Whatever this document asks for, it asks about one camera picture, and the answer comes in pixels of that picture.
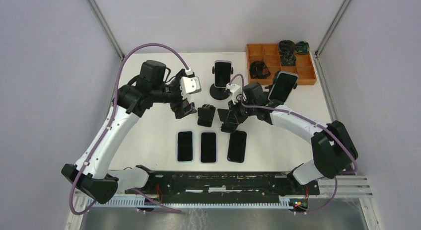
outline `metal frame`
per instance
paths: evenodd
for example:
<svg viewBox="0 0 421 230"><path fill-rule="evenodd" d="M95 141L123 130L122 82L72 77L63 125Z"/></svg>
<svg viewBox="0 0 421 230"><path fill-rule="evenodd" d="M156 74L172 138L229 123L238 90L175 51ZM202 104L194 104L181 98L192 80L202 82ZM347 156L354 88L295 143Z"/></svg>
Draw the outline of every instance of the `metal frame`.
<svg viewBox="0 0 421 230"><path fill-rule="evenodd" d="M330 91L329 91L329 88L328 88L328 85L327 85L327 82L326 82L326 78L325 78L325 75L323 73L322 66L320 64L320 60L315 53L310 54L310 55L311 55L311 58L313 59L315 71L316 71L317 75L319 76L319 82L320 82L320 85L322 87L323 95L325 96L326 104L328 106L330 119L332 121L338 120L338 115L337 115L338 112L337 112L336 106L333 102L332 96L330 94Z"/></svg>
<svg viewBox="0 0 421 230"><path fill-rule="evenodd" d="M349 199L358 198L361 203L363 215L369 230L380 230L379 222L375 214L374 199L369 187L367 178L363 175L339 175L338 179L338 190L335 198ZM310 199L328 199L331 197L334 188L335 181L332 179L321 179L318 181L320 188L320 195L310 195ZM302 198L302 196L287 195L280 197L280 204L256 204L256 205L199 205L199 204L168 204L168 207L174 208L231 208L231 209L243 209L243 208L257 208L257 209L287 209L285 206L286 202L290 199ZM77 211L83 210L92 201L91 198L85 194L77 191L74 197L74 205ZM151 206L144 204L144 197L135 194L125 194L124 192L116 193L116 195L110 200L109 204L98 205L95 204L94 208L121 208L121 207L142 207L151 208ZM68 222L66 224L66 230L78 230L81 227L83 215L75 216L72 213L69 214Z"/></svg>
<svg viewBox="0 0 421 230"><path fill-rule="evenodd" d="M92 9L93 14L95 15L96 19L101 25L102 30L104 30L105 35L107 36L108 40L110 41L111 45L113 46L114 51L116 52L117 56L120 57L121 60L124 58L123 50L121 49L120 45L117 42L116 37L114 36L113 32L111 31L110 26L108 25L107 21L105 20L104 15L101 12L98 4L95 0L86 0L89 6Z"/></svg>
<svg viewBox="0 0 421 230"><path fill-rule="evenodd" d="M326 47L326 44L330 40L333 32L335 31L336 27L338 26L339 22L342 19L342 16L344 15L345 11L348 9L348 6L350 5L352 0L344 0L341 4L341 6L338 9L338 12L336 12L335 18L333 18L332 23L330 24L328 30L325 33L325 36L323 36L322 41L320 42L319 47L317 47L316 50L316 56L319 57L319 55L323 52L323 50Z"/></svg>

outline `white panel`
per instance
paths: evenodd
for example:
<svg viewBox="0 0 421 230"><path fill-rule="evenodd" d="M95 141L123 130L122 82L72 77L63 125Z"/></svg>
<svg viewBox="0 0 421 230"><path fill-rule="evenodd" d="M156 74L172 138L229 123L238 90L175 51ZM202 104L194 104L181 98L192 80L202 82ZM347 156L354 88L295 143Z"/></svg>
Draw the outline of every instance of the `white panel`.
<svg viewBox="0 0 421 230"><path fill-rule="evenodd" d="M119 60L85 0L0 0L0 229L64 229L60 174L108 111Z"/></svg>
<svg viewBox="0 0 421 230"><path fill-rule="evenodd" d="M97 0L125 53L164 43L180 52L238 52L306 40L315 50L343 0ZM143 52L163 52L151 48Z"/></svg>
<svg viewBox="0 0 421 230"><path fill-rule="evenodd" d="M387 230L419 229L421 0L353 0L321 57Z"/></svg>

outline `gray floor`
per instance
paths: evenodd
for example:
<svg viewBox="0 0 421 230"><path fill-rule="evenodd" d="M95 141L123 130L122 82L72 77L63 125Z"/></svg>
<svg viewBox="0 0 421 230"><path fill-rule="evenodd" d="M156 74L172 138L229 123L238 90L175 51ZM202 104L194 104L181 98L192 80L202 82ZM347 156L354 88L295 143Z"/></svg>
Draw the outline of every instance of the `gray floor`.
<svg viewBox="0 0 421 230"><path fill-rule="evenodd" d="M326 200L310 199L310 209ZM287 210L185 209L182 214L142 214L133 208L93 208L82 230L366 230L358 199L336 199L306 216Z"/></svg>

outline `black smartphone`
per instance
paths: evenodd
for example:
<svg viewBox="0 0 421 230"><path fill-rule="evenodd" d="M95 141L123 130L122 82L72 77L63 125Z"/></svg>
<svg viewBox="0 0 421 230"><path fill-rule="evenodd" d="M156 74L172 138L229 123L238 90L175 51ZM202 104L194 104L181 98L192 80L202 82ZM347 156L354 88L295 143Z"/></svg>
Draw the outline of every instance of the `black smartphone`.
<svg viewBox="0 0 421 230"><path fill-rule="evenodd" d="M278 72L269 93L269 100L276 99L285 102L293 89L297 87L298 75L285 71Z"/></svg>
<svg viewBox="0 0 421 230"><path fill-rule="evenodd" d="M226 87L231 79L231 61L215 61L215 87Z"/></svg>
<svg viewBox="0 0 421 230"><path fill-rule="evenodd" d="M200 162L215 163L216 162L216 133L203 132L200 144Z"/></svg>
<svg viewBox="0 0 421 230"><path fill-rule="evenodd" d="M193 161L193 132L179 132L177 139L177 160Z"/></svg>
<svg viewBox="0 0 421 230"><path fill-rule="evenodd" d="M235 131L229 136L228 161L243 163L246 154L247 133Z"/></svg>

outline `white table surface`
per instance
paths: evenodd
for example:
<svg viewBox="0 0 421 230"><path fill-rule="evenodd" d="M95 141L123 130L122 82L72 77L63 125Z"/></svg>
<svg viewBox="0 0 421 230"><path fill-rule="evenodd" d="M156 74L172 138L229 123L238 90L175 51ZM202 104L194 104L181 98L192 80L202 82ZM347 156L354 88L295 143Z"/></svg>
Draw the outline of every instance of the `white table surface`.
<svg viewBox="0 0 421 230"><path fill-rule="evenodd" d="M187 64L199 77L202 92L191 95L196 107L211 104L216 108L228 108L229 99L214 100L209 94L213 83L212 66L215 60L230 60L234 74L241 73L247 84L247 61L244 52L238 53L182 53ZM183 68L176 56L165 54L134 54L126 62L120 86L126 84L140 72L146 60L163 62L172 70L172 75ZM234 83L241 84L240 78ZM289 96L286 104L293 110L312 118L330 122L328 109L319 81L313 86L298 86ZM293 133L256 117L249 117L238 130L247 132L247 145L243 163L227 160L229 134L220 131L221 122L215 112L211 128L197 125L197 114L176 120L169 104L156 103L147 110L138 123L129 131L115 154L110 169L122 169L142 164L152 170L189 171L288 171L312 159L311 146ZM190 163L177 162L177 134L193 131L194 160ZM200 163L200 136L202 132L216 132L217 162Z"/></svg>

